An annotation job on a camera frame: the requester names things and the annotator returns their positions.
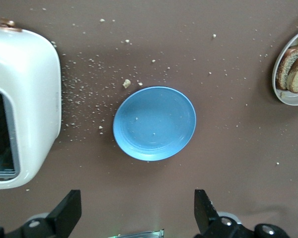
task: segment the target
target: brown tabletop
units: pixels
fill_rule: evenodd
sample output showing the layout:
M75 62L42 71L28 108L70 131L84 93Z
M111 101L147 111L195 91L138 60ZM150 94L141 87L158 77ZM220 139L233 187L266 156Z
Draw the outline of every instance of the brown tabletop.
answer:
M271 83L298 32L298 0L1 0L2 16L54 41L63 76L48 157L31 182L0 190L7 232L80 189L73 238L160 229L189 238L198 188L247 228L271 223L298 238L298 106ZM188 145L150 163L126 155L112 132L120 104L148 86L181 91L197 114Z

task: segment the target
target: toaster slot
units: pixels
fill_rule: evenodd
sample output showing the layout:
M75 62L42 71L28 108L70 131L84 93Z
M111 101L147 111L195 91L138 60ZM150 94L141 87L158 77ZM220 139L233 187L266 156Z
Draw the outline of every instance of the toaster slot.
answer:
M0 180L12 179L18 174L18 166L16 166L18 161L17 158L14 159L17 152L13 132L11 105L0 94Z

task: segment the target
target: plate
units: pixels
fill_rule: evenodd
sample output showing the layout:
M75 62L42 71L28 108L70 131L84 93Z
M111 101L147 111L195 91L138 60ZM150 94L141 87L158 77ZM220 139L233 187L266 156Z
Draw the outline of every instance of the plate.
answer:
M166 159L182 150L196 126L190 100L168 87L149 87L129 96L114 118L114 137L131 157L144 161Z
M282 60L282 57L284 56L286 50L290 47L290 46L295 46L298 45L298 34L296 34L283 48L283 50L281 51L281 53L279 54L276 63L274 65L274 69L273 69L273 88L274 88L274 92L276 94L276 96L278 97L278 99L280 101L282 101L283 103L290 105L290 106L298 106L298 93L292 93L290 91L284 91L284 90L280 90L278 88L276 88L276 74L277 74L277 69L279 66L280 61Z

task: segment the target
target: white plate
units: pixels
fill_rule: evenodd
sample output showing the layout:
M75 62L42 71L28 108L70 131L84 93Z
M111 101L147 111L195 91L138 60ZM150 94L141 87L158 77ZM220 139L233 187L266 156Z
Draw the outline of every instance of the white plate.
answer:
M273 69L273 88L275 91L276 96L278 97L278 99L280 101L282 101L283 103L290 105L290 106L298 106L298 93L292 93L290 91L284 91L284 90L280 90L278 88L276 88L276 73L277 73L277 69L279 66L280 61L282 60L282 57L284 56L286 50L290 47L290 46L295 46L298 45L298 34L296 34L283 48L283 50L281 51L281 53L279 54L274 69Z

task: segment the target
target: blue plate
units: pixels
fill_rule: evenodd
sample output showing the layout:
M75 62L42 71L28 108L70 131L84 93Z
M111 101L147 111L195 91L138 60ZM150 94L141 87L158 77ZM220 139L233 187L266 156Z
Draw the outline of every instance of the blue plate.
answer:
M128 97L114 118L114 136L128 155L144 161L166 159L183 149L196 126L190 100L177 90L149 87Z

